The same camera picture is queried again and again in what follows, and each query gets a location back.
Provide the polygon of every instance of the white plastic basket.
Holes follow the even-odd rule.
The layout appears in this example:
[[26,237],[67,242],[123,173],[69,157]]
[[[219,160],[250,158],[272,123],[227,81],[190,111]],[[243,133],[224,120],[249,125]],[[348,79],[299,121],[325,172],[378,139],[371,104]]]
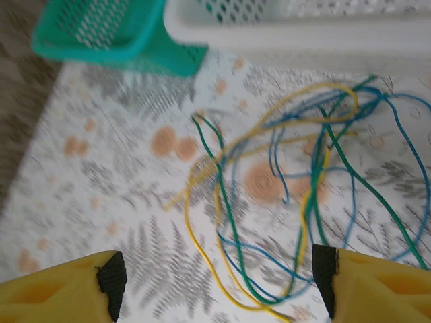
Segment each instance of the white plastic basket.
[[259,65],[431,73],[431,0],[168,0],[168,33]]

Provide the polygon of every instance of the green wire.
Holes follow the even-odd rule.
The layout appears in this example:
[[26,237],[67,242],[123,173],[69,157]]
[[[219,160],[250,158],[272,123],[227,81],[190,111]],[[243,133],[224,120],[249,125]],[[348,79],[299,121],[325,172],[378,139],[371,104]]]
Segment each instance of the green wire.
[[[322,115],[324,117],[326,117],[326,112],[325,110],[321,109]],[[371,184],[369,184],[365,179],[363,179],[363,177],[361,177],[361,175],[359,175],[355,169],[353,169],[353,167],[350,165],[349,161],[347,160],[347,157],[344,155],[343,149],[340,147],[337,139],[335,138],[335,135],[332,131],[332,128],[329,124],[325,124],[324,127],[327,129],[328,134],[334,144],[334,147],[336,148],[336,150],[338,151],[338,154],[341,158],[341,160],[344,163],[344,166],[349,170],[349,172],[357,179],[359,180],[359,182],[364,185],[385,207],[385,209],[389,212],[389,214],[391,215],[392,219],[394,220],[394,222],[397,224],[399,230],[401,231],[401,234],[403,235],[405,241],[407,242],[407,245],[409,246],[411,252],[414,254],[414,256],[416,257],[416,259],[419,262],[419,265],[421,266],[422,269],[427,269],[427,266],[424,262],[424,259],[422,258],[422,256],[420,255],[420,253],[418,252],[418,249],[416,248],[415,244],[413,243],[413,241],[411,240],[409,234],[407,233],[407,231],[404,228],[404,225],[402,224],[401,220],[399,219],[398,215],[394,212],[394,210],[392,209],[392,207],[388,204],[388,202],[385,200],[385,198],[379,193],[377,192],[377,190],[371,186]]]
[[[358,90],[358,89],[360,89],[361,87],[363,87],[364,85],[366,85],[367,83],[370,83],[371,81],[374,81],[376,79],[376,76],[374,76],[374,75],[372,75],[372,76],[370,76],[367,80],[365,80],[365,81],[363,81],[362,83],[360,83],[360,84],[358,84],[356,87],[354,87],[353,88],[353,90],[354,91],[356,91],[356,90]],[[340,99],[339,99],[339,101],[337,102],[337,103],[335,103],[334,104],[334,106],[332,107],[332,109],[331,109],[331,111],[330,111],[330,113],[329,113],[329,115],[331,115],[335,110],[336,110],[336,108],[342,103],[342,101],[344,100],[344,98],[347,96],[347,94],[346,93],[344,93],[344,95],[342,95],[342,97],[340,97]],[[199,116],[199,115],[197,115],[201,120],[203,120],[204,121],[204,123],[206,124],[206,125],[208,125],[210,128],[211,128],[211,130],[216,134],[216,136],[217,136],[217,138],[218,138],[218,141],[219,141],[219,144],[220,144],[220,147],[221,147],[221,149],[223,149],[224,148],[224,142],[223,142],[223,138],[222,138],[222,136],[220,135],[220,133],[219,133],[219,131],[208,121],[208,120],[206,120],[205,118],[203,118],[202,116]],[[203,144],[203,146],[204,146],[204,148],[205,148],[205,150],[206,150],[206,152],[208,153],[208,156],[210,156],[210,158],[212,158],[212,160],[215,160],[215,157],[214,157],[214,155],[213,155],[213,153],[211,152],[211,149],[207,146],[207,143],[206,143],[206,141],[205,141],[205,138],[204,138],[204,136],[203,136],[203,133],[202,133],[202,130],[201,130],[201,127],[199,126],[199,123],[192,117],[192,121],[195,123],[195,125],[196,125],[196,127],[197,127],[197,130],[198,130],[198,132],[199,132],[199,136],[200,136],[200,138],[201,138],[201,141],[202,141],[202,144]],[[342,136],[342,135],[344,135],[344,133],[347,131],[347,128],[349,127],[351,125],[351,123],[350,124],[348,124],[348,125],[346,125],[346,127],[340,132],[340,134],[337,136],[337,138],[335,139],[336,141]],[[319,146],[318,146],[318,152],[320,152],[321,151],[321,145],[322,145],[322,142],[320,141],[319,142]],[[223,175],[222,175],[222,168],[221,168],[221,165],[218,163],[218,162],[216,162],[215,163],[216,164],[216,166],[217,166],[217,169],[218,169],[218,171],[219,171],[219,174],[218,174],[218,182],[219,182],[219,184],[220,184],[220,189],[221,189],[221,191],[222,191],[222,196],[223,196],[223,200],[224,200],[224,203],[225,203],[225,205],[226,205],[226,212],[227,212],[227,214],[228,214],[228,219],[229,219],[229,221],[230,221],[230,223],[231,223],[231,226],[232,226],[232,232],[233,232],[233,235],[234,235],[234,240],[236,241],[236,242],[239,242],[240,240],[239,240],[239,235],[238,235],[238,232],[237,232],[237,230],[236,230],[236,225],[235,225],[235,220],[234,220],[234,218],[233,218],[233,216],[232,216],[232,210],[231,210],[231,206],[230,206],[230,203],[229,203],[229,201],[228,201],[228,197],[227,197],[227,193],[226,193],[226,188],[224,187],[224,180],[223,180]],[[319,179],[319,175],[320,175],[320,173],[322,172],[322,166],[323,166],[323,159],[321,159],[320,160],[320,163],[314,163],[314,166],[316,165],[316,164],[320,164],[320,166],[318,167],[318,169],[319,169],[319,172],[317,173],[317,174],[315,174],[314,176],[312,176],[312,192],[311,192],[311,196],[310,196],[310,200],[308,201],[308,204],[307,204],[307,206],[306,206],[306,221],[308,221],[308,218],[309,218],[309,216],[310,216],[310,209],[311,209],[311,207],[313,207],[313,209],[314,209],[314,213],[315,213],[315,215],[316,215],[316,221],[317,221],[317,226],[318,226],[318,229],[319,229],[319,235],[321,236],[321,239],[322,239],[322,241],[323,241],[323,243],[324,244],[328,244],[328,242],[327,242],[327,239],[326,239],[326,237],[325,237],[325,233],[324,233],[324,231],[323,231],[323,228],[322,228],[322,225],[321,225],[321,218],[320,218],[320,215],[319,215],[319,207],[318,207],[318,205],[317,205],[317,194],[316,194],[316,191],[317,191],[317,181],[318,181],[318,179]],[[298,243],[297,243],[297,247],[296,247],[296,252],[295,252],[295,257],[294,257],[294,272],[295,273],[297,273],[297,270],[298,270],[298,257],[299,257],[299,251],[300,251],[300,247],[301,247],[301,239],[300,239],[300,237],[302,236],[302,234],[303,234],[303,232],[302,232],[302,229],[300,230],[300,233],[299,233],[299,236],[298,236]],[[253,288],[253,286],[251,285],[251,283],[250,283],[250,280],[249,280],[249,277],[247,276],[247,274],[246,274],[246,269],[245,269],[245,264],[244,264],[244,257],[243,257],[243,255],[242,255],[242,250],[241,250],[241,247],[240,247],[240,245],[239,244],[237,244],[237,251],[238,251],[238,259],[239,259],[239,263],[240,263],[240,269],[241,269],[241,275],[242,275],[242,277],[244,278],[244,282],[246,283],[246,286],[247,286],[247,288],[248,288],[248,290],[259,300],[259,301],[261,301],[262,303],[265,303],[265,304],[268,304],[268,305],[275,305],[275,304],[278,304],[278,303],[280,303],[282,300],[279,300],[279,301],[268,301],[267,299],[265,299],[265,298],[263,298],[263,297],[261,297],[255,290],[254,290],[254,288]],[[287,295],[289,295],[290,293],[291,293],[291,291],[292,291],[292,289],[293,289],[293,287],[294,287],[294,283],[295,283],[295,277],[293,276],[292,277],[292,280],[291,280],[291,284],[290,284],[290,288],[289,288],[289,290],[288,290],[288,294]]]
[[[203,118],[202,116],[196,115],[197,117],[199,117],[201,120],[204,121],[204,123],[207,124],[207,126],[209,126],[211,128],[211,130],[217,135],[219,144],[221,147],[223,147],[223,138],[220,135],[220,133],[218,132],[218,130],[205,118]],[[199,136],[201,138],[202,144],[208,154],[208,156],[210,156],[210,158],[215,162],[215,165],[217,166],[218,169],[218,182],[220,185],[220,190],[222,191],[222,196],[223,196],[223,200],[224,200],[224,204],[226,206],[226,212],[228,214],[228,219],[230,221],[230,225],[232,226],[232,233],[234,236],[234,240],[235,242],[239,242],[240,238],[238,235],[238,232],[236,230],[236,224],[235,224],[235,219],[232,216],[232,210],[230,207],[230,203],[228,200],[228,195],[226,192],[226,188],[224,186],[224,180],[223,180],[223,174],[222,174],[222,167],[221,165],[218,163],[216,157],[214,156],[214,154],[212,153],[211,149],[208,147],[205,137],[203,136],[202,133],[202,129],[199,125],[199,123],[196,121],[196,119],[194,117],[192,117],[191,119],[193,121],[193,123],[195,123],[196,127],[197,127],[197,131],[199,132]],[[250,279],[246,274],[246,268],[245,268],[245,263],[244,263],[244,256],[242,254],[242,249],[240,247],[240,244],[236,245],[236,250],[238,252],[238,260],[239,260],[239,265],[240,265],[240,269],[241,269],[241,273],[242,273],[242,277],[244,278],[244,282],[248,288],[248,290],[253,294],[254,297],[256,297],[256,299],[258,299],[261,303],[267,304],[267,305],[276,305],[279,304],[283,301],[283,299],[278,300],[278,301],[269,301],[268,299],[265,299],[264,297],[262,297],[259,293],[256,292],[256,290],[253,288],[253,286],[251,285]]]

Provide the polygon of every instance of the plastic basket rim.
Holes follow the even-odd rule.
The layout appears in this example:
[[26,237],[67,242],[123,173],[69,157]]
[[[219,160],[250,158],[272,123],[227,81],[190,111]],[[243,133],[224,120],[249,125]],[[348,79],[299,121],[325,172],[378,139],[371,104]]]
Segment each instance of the plastic basket rim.
[[152,31],[155,28],[158,19],[160,19],[160,15],[163,14],[165,5],[165,0],[156,0],[153,14],[149,15],[147,24],[142,27],[141,31],[138,33],[139,36],[136,37],[134,41],[118,48],[105,50],[88,48],[85,45],[82,45],[81,48],[56,48],[54,46],[44,44],[44,40],[40,38],[40,32],[43,28],[45,28],[45,24],[47,24],[45,20],[46,14],[48,13],[50,6],[55,5],[55,1],[60,0],[51,0],[46,4],[46,7],[43,9],[36,26],[33,29],[31,38],[32,50],[40,56],[58,60],[80,60],[85,55],[86,61],[94,63],[100,63],[100,61],[120,63],[123,61],[128,61],[141,53],[149,43]]
[[[183,44],[207,44],[212,48],[233,51],[289,48],[349,51],[366,48],[371,52],[431,54],[431,41],[425,33],[431,30],[431,13],[388,15],[378,19],[349,17],[348,24],[342,17],[329,20],[320,17],[313,22],[310,19],[296,19],[289,24],[260,22],[201,26],[188,22],[180,14],[180,6],[185,1],[196,0],[167,0],[164,12],[166,30],[173,39]],[[284,35],[284,42],[276,36],[281,34]]]

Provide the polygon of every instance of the blue wire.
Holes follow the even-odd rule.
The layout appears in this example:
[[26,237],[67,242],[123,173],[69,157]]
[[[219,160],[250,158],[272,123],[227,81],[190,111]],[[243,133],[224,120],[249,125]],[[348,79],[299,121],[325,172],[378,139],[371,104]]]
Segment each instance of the blue wire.
[[234,209],[235,203],[236,203],[236,194],[235,194],[235,188],[236,188],[236,169],[238,166],[238,160],[240,159],[240,156],[242,155],[242,152],[246,149],[248,145],[248,140],[245,140],[241,143],[241,146],[239,147],[238,153],[236,154],[235,158],[234,158],[234,163],[232,166],[232,183],[234,183],[232,185],[232,190],[230,192],[230,200],[231,200],[231,204],[232,204],[232,210]]
[[[221,239],[221,241],[223,242],[223,244],[222,244],[222,249],[223,249],[223,252],[224,252],[224,254],[226,255],[226,258],[228,259],[228,261],[229,261],[229,263],[234,267],[234,269],[236,270],[236,271],[238,271],[238,272],[240,272],[241,273],[241,270],[238,268],[238,266],[235,264],[235,262],[230,258],[230,256],[229,256],[229,254],[226,252],[226,249],[225,249],[225,247],[224,247],[224,243],[228,243],[228,244],[233,244],[233,245],[236,245],[235,244],[235,242],[230,242],[229,240],[225,240],[220,234],[218,234],[218,236],[219,236],[219,238]],[[247,245],[247,244],[240,244],[241,246],[244,246],[245,248],[252,248],[252,249],[258,249],[258,248],[256,248],[256,247],[254,247],[254,246],[252,246],[252,245]],[[273,257],[271,257],[271,255],[269,255],[268,253],[265,255],[266,257],[268,257],[268,259],[270,259],[270,260],[272,260],[272,261],[274,261],[274,262],[278,262],[276,259],[274,259]],[[268,293],[268,292],[266,292],[266,290],[264,290],[258,283],[256,283],[254,280],[252,280],[252,279],[250,279],[250,282],[259,290],[259,291],[261,291],[263,294],[265,294],[266,296],[268,296],[268,297],[270,297],[270,298],[273,298],[274,300],[276,300],[276,301],[280,301],[280,300],[285,300],[285,299],[292,299],[292,298],[295,298],[295,297],[299,297],[299,296],[301,296],[301,295],[303,295],[307,290],[308,290],[308,288],[310,288],[310,286],[312,285],[312,282],[314,281],[314,279],[306,279],[306,278],[304,278],[304,277],[302,277],[302,276],[300,276],[300,275],[298,275],[298,274],[295,274],[293,271],[291,271],[290,269],[286,269],[286,271],[288,271],[288,272],[291,272],[291,275],[292,276],[295,276],[296,278],[298,278],[298,279],[300,279],[300,280],[302,280],[302,281],[306,281],[307,282],[307,284],[305,285],[305,287],[303,287],[301,290],[299,290],[298,292],[296,292],[296,293],[294,293],[294,294],[292,294],[292,295],[288,295],[288,296],[286,296],[286,297],[284,297],[284,298],[279,298],[279,297],[277,297],[277,296],[274,296],[274,295],[272,295],[272,294],[270,294],[270,293]]]
[[[316,165],[318,165],[317,163],[317,159],[319,156],[319,151],[317,151],[317,147],[320,145],[320,142],[323,140],[323,135],[325,134],[325,130],[322,127],[322,130],[320,131],[317,139],[316,139],[316,145],[314,145],[313,150],[312,150],[312,155],[311,155],[311,162],[310,162],[310,169],[311,169],[311,178],[313,177],[313,174],[316,172],[315,168],[313,167],[314,163],[316,163]],[[314,243],[314,236],[312,234],[312,223],[311,223],[311,217],[308,217],[307,219],[307,227],[308,227],[308,232],[310,234],[310,239],[311,242]]]
[[271,141],[269,142],[269,148],[268,148],[269,167],[271,168],[272,174],[275,176],[274,167],[272,166],[272,146],[274,144],[274,139],[275,139],[275,129],[272,130]]
[[277,141],[275,142],[275,145],[274,145],[274,163],[275,163],[275,166],[277,168],[277,173],[280,177],[280,180],[283,183],[284,192],[286,194],[286,199],[283,200],[283,202],[284,202],[284,204],[288,204],[289,203],[288,185],[286,184],[286,181],[284,180],[284,176],[283,176],[283,173],[281,172],[280,164],[278,163],[278,157],[277,157],[278,145],[279,145],[281,138],[283,137],[285,131],[286,131],[285,128],[283,128],[280,131],[280,134],[278,135]]
[[[244,151],[247,145],[248,145],[248,139],[245,139],[243,142],[237,143],[235,146],[233,146],[233,148],[231,148],[231,150],[229,150],[229,152],[220,160],[220,166],[222,167],[222,169],[224,168],[226,162],[230,158],[232,158],[232,156],[235,154],[237,149],[240,150],[239,155],[241,155],[241,153]],[[211,187],[212,190],[214,190],[214,187],[216,186],[217,181],[218,181],[217,176],[214,176],[212,187]]]
[[[427,103],[425,100],[423,100],[423,99],[421,99],[421,98],[419,98],[417,96],[413,96],[413,95],[410,95],[410,94],[393,94],[390,97],[394,97],[394,98],[405,97],[405,98],[411,98],[411,99],[417,100],[417,101],[423,103],[431,111],[431,104]],[[392,112],[393,112],[393,116],[394,116],[394,119],[395,119],[395,123],[397,124],[397,127],[398,127],[399,131],[401,132],[401,134],[403,135],[405,141],[407,142],[407,144],[408,144],[411,152],[413,153],[413,155],[414,155],[417,163],[419,164],[419,167],[420,167],[420,170],[422,172],[422,175],[424,176],[425,189],[426,189],[426,205],[425,205],[424,218],[423,218],[423,220],[421,222],[421,225],[420,225],[420,228],[419,228],[419,232],[418,232],[418,234],[416,235],[416,237],[415,237],[415,239],[413,241],[414,244],[417,246],[417,244],[420,241],[420,238],[421,238],[421,236],[422,236],[422,234],[423,234],[423,232],[424,232],[424,230],[426,228],[426,224],[427,224],[428,218],[430,216],[430,197],[431,197],[430,180],[428,178],[425,166],[422,163],[422,160],[420,159],[419,154],[417,153],[417,151],[416,151],[413,143],[411,142],[408,134],[405,132],[403,126],[401,125],[401,123],[399,121],[396,107],[393,105],[393,103],[388,98],[385,98],[385,101],[391,107]],[[398,254],[397,256],[395,256],[393,258],[393,261],[399,260],[400,258],[408,255],[410,252],[411,252],[411,250],[408,249],[408,250],[406,250],[406,251]]]
[[[328,96],[330,93],[319,94],[316,97],[313,97],[313,98],[311,98],[311,99],[309,99],[309,100],[301,103],[299,106],[293,108],[289,113],[284,114],[281,119],[279,119],[279,120],[277,120],[275,122],[270,122],[269,124],[264,125],[264,127],[272,127],[272,126],[274,126],[276,124],[280,124],[280,123],[285,122],[285,121],[287,121],[289,119],[295,119],[295,118],[298,119],[298,118],[300,118],[301,114],[303,114],[304,112],[309,111],[309,110],[313,110],[315,108],[318,108],[318,106],[321,106],[322,104],[326,104],[326,103],[329,103],[331,101],[334,101],[335,99],[340,98],[340,96],[343,93],[341,91],[332,91],[332,93],[333,92],[338,92],[339,95],[332,96],[329,99],[326,99],[326,100],[323,100],[323,101],[320,101],[320,102],[316,102],[312,106],[305,106],[305,108],[302,109],[301,111],[299,111],[297,114],[292,114],[293,111],[295,109],[297,109],[297,107],[304,106],[304,105],[306,105],[307,102],[311,102],[313,100],[316,100],[317,97]],[[398,94],[393,94],[393,95],[383,94],[379,89],[376,89],[375,87],[368,87],[368,86],[367,87],[363,87],[359,92],[367,92],[367,93],[370,93],[370,94],[374,94],[376,96],[375,99],[370,100],[370,101],[368,101],[368,102],[366,102],[366,103],[364,103],[364,104],[362,104],[360,106],[360,110],[365,110],[366,109],[365,112],[363,112],[362,115],[359,115],[359,116],[356,115],[355,117],[353,117],[352,119],[350,119],[347,122],[328,122],[328,123],[331,123],[331,124],[344,124],[345,127],[349,127],[353,122],[359,121],[359,120],[364,120],[365,118],[369,117],[376,110],[377,106],[383,100],[386,101],[389,104],[389,106],[391,107],[391,109],[393,111],[393,114],[394,114],[395,123],[397,124],[397,127],[399,128],[401,134],[404,136],[405,140],[407,141],[407,144],[409,145],[409,148],[411,149],[413,155],[415,156],[416,161],[418,162],[418,164],[420,166],[420,169],[421,169],[421,171],[422,171],[422,173],[424,175],[424,182],[425,182],[425,186],[426,186],[426,208],[425,208],[424,219],[421,222],[420,230],[419,230],[419,232],[416,235],[416,238],[414,240],[414,244],[417,245],[417,243],[420,241],[420,237],[423,234],[423,231],[426,228],[427,220],[429,218],[430,199],[431,199],[430,181],[429,181],[428,175],[426,173],[426,169],[425,169],[425,167],[424,167],[424,165],[423,165],[423,163],[422,163],[422,161],[421,161],[421,159],[420,159],[417,151],[415,150],[415,148],[413,146],[413,143],[410,141],[407,133],[405,132],[404,128],[402,127],[401,123],[399,122],[399,118],[398,118],[398,115],[397,115],[396,108],[392,104],[392,102],[389,100],[389,98],[411,98],[413,100],[417,100],[417,101],[423,103],[430,111],[431,111],[431,104],[429,104],[427,101],[425,101],[425,100],[423,100],[423,99],[421,99],[421,98],[419,98],[417,96],[413,96],[413,95],[410,95],[410,94],[404,94],[404,93],[398,93]],[[316,169],[312,169],[311,173],[310,172],[303,172],[303,173],[297,173],[297,174],[282,174],[281,173],[281,169],[279,168],[279,164],[277,162],[277,155],[276,154],[277,154],[278,144],[281,141],[281,138],[282,138],[283,134],[284,134],[284,129],[282,130],[281,134],[278,136],[277,140],[275,141],[275,131],[273,131],[273,134],[271,136],[270,146],[269,146],[269,161],[270,161],[270,164],[271,164],[271,171],[273,171],[273,165],[272,165],[271,156],[272,156],[272,149],[274,148],[274,159],[275,159],[274,163],[275,163],[275,166],[277,168],[277,173],[278,173],[278,176],[280,178],[282,178],[283,183],[285,184],[284,178],[301,178],[301,177],[304,177],[304,176],[310,176],[313,171],[316,171]],[[232,148],[230,154],[228,154],[229,157],[225,158],[224,161],[222,161],[222,163],[224,163],[225,161],[227,161],[227,160],[230,159],[230,156],[232,156],[236,152],[236,149],[238,147],[240,147],[239,146],[240,144],[242,144],[242,143],[239,143],[237,146],[235,146],[234,148]],[[244,148],[245,148],[245,145],[242,146],[242,147],[240,147],[239,149],[241,149],[241,151],[239,151],[238,154],[235,157],[234,167],[232,168],[232,177],[233,177],[233,179],[235,179],[235,173],[236,173],[236,168],[237,168],[238,160],[239,160],[239,157],[240,157],[240,155],[242,153],[242,150]],[[314,150],[313,150],[313,157],[316,154],[315,150],[316,150],[316,147],[314,147]],[[336,171],[336,170],[343,170],[343,171],[348,172],[347,169],[340,168],[340,167],[327,168],[325,171],[326,172],[331,172],[331,171]],[[345,234],[345,241],[343,243],[343,248],[346,248],[346,246],[348,245],[348,241],[350,239],[350,236],[351,236],[351,233],[352,233],[352,230],[353,230],[353,226],[354,226],[355,221],[356,221],[356,212],[357,212],[355,180],[354,180],[354,177],[351,174],[350,174],[350,177],[351,177],[351,180],[352,180],[352,217],[350,219],[350,224],[347,227],[347,231],[346,231],[346,234]],[[235,199],[233,197],[234,196],[234,189],[235,188],[236,188],[235,185],[233,185],[232,186],[232,197],[231,197],[231,199],[233,201],[236,199],[236,197],[235,197]],[[287,185],[285,186],[285,191],[286,191],[286,196],[288,196]],[[218,236],[219,236],[219,238],[222,241],[223,252],[226,255],[229,263],[235,268],[236,271],[238,271],[239,273],[241,273],[241,271],[238,268],[238,266],[236,266],[236,264],[233,262],[233,260],[229,256],[229,254],[226,252],[226,249],[224,248],[224,244],[229,244],[229,245],[237,246],[237,243],[233,242],[231,240],[225,239],[221,235],[220,232],[218,232]],[[299,291],[299,292],[297,292],[297,293],[295,293],[295,294],[293,294],[293,295],[291,295],[291,296],[289,296],[287,298],[298,297],[299,295],[302,295],[311,286],[311,284],[313,282],[313,279],[306,279],[306,278],[304,278],[304,277],[302,277],[302,276],[300,276],[298,274],[295,274],[293,271],[291,271],[290,269],[288,269],[287,267],[285,267],[283,264],[281,264],[280,262],[278,262],[276,259],[274,259],[274,257],[272,257],[270,254],[268,254],[265,250],[263,250],[261,248],[258,248],[256,246],[250,245],[250,244],[239,243],[239,245],[242,246],[242,247],[244,247],[244,248],[248,248],[248,249],[260,252],[262,255],[264,255],[266,258],[268,258],[270,261],[272,261],[274,264],[276,264],[279,268],[281,268],[284,271],[286,271],[288,274],[290,274],[290,275],[292,275],[292,276],[294,276],[294,277],[296,277],[296,278],[298,278],[300,280],[306,281],[308,283],[306,285],[306,287],[303,288],[301,291]],[[411,250],[407,249],[404,252],[402,252],[399,255],[397,255],[396,257],[394,257],[393,260],[394,261],[399,260],[400,258],[406,256],[410,252],[411,252]],[[262,287],[259,286],[259,284],[257,284],[253,280],[251,281],[251,283],[259,291],[261,291],[262,293],[264,293],[266,296],[274,298],[276,300],[279,300],[278,297],[273,296],[273,295],[269,294],[268,292],[266,292]]]
[[259,247],[256,247],[252,244],[245,244],[245,243],[239,243],[237,244],[235,241],[232,240],[228,240],[225,237],[223,237],[220,233],[218,233],[219,238],[221,239],[221,241],[224,244],[229,244],[230,246],[242,246],[244,248],[250,249],[250,250],[254,250],[262,255],[264,255],[265,257],[267,257],[268,259],[270,259],[270,261],[272,261],[274,264],[276,264],[279,268],[283,269],[284,271],[286,271],[289,275],[294,276],[295,278],[300,279],[301,281],[312,281],[311,278],[305,278],[299,274],[296,274],[294,271],[292,271],[291,269],[289,269],[288,267],[284,266],[282,263],[280,263],[277,259],[275,259],[274,257],[272,257],[268,252],[266,252],[264,249],[261,249]]

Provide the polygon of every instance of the mesh basket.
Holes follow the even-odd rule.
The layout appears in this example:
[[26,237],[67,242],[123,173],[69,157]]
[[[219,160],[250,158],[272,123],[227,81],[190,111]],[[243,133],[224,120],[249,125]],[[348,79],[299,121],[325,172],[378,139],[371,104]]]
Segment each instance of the mesh basket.
[[32,38],[37,54],[122,69],[194,74],[205,46],[182,46],[167,34],[165,0],[51,0]]
[[168,0],[164,21],[183,44],[231,50],[260,65],[431,69],[430,0]]

